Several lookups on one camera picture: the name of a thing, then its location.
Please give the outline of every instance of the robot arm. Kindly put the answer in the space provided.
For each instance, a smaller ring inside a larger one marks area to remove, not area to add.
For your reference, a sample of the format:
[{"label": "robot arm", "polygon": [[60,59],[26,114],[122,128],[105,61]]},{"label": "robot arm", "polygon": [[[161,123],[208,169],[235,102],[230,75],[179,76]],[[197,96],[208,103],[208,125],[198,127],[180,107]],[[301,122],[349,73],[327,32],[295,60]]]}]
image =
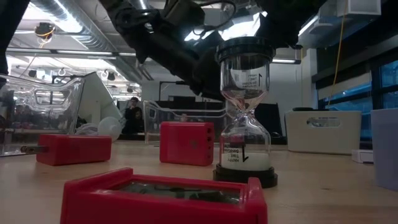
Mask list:
[{"label": "robot arm", "polygon": [[[268,39],[274,49],[298,48],[296,43],[301,26],[326,2],[256,1],[268,13],[267,17],[260,15],[261,25],[256,36]],[[123,0],[100,2],[108,12],[113,26],[127,44],[136,50],[140,63],[150,57],[171,74],[184,80],[196,95],[201,93],[203,97],[223,100],[220,93],[220,67],[215,61],[216,46],[223,39],[218,32],[212,32],[198,42],[184,41],[196,27],[209,30],[209,26],[203,25],[205,13],[200,4],[191,0],[168,0],[165,9],[160,12],[156,9],[139,9]],[[231,1],[215,2],[231,4]]]}]

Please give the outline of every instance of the hourglass top cap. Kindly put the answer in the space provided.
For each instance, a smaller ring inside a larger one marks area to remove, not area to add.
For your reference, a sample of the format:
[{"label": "hourglass top cap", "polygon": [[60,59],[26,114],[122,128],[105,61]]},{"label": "hourglass top cap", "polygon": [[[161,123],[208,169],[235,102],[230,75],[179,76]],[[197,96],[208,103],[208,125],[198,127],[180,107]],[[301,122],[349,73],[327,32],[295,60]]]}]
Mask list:
[{"label": "hourglass top cap", "polygon": [[250,53],[261,54],[271,62],[276,50],[267,39],[262,37],[237,37],[217,46],[216,61],[220,63],[226,57]]}]

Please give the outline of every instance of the table surface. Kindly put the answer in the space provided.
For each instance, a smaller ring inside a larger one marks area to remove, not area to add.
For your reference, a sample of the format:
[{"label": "table surface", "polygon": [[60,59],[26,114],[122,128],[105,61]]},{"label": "table surface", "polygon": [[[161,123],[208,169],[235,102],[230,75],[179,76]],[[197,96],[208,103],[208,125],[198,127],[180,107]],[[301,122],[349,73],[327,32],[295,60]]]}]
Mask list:
[{"label": "table surface", "polygon": [[[279,184],[264,190],[270,224],[398,223],[398,192],[375,185],[372,165],[350,156],[277,149],[271,156]],[[217,151],[208,167],[162,164],[159,148],[142,142],[116,142],[110,161],[92,164],[52,167],[34,155],[0,158],[0,223],[59,223],[65,181],[123,167],[135,174],[210,180]]]}]

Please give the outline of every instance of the hourglass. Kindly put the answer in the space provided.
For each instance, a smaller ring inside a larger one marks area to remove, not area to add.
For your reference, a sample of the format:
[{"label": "hourglass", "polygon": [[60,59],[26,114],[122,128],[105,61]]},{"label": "hourglass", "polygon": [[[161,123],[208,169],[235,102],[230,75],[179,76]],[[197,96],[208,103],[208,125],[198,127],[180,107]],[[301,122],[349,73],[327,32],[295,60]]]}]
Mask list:
[{"label": "hourglass", "polygon": [[221,93],[238,110],[220,137],[220,163],[214,179],[247,182],[260,179],[263,187],[277,185],[271,166],[271,137],[255,119],[254,109],[269,92],[269,64],[275,49],[260,37],[238,37],[217,48]]}]

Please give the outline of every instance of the glass bulb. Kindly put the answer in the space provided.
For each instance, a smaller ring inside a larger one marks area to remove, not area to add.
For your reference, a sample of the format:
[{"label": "glass bulb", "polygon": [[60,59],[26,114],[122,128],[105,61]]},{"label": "glass bulb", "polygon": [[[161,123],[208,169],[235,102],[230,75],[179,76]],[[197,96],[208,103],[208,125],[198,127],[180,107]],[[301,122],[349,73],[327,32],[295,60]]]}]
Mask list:
[{"label": "glass bulb", "polygon": [[267,57],[236,54],[221,61],[221,93],[240,111],[229,113],[236,117],[221,133],[221,167],[249,171],[271,168],[271,137],[253,113],[268,92]]}]

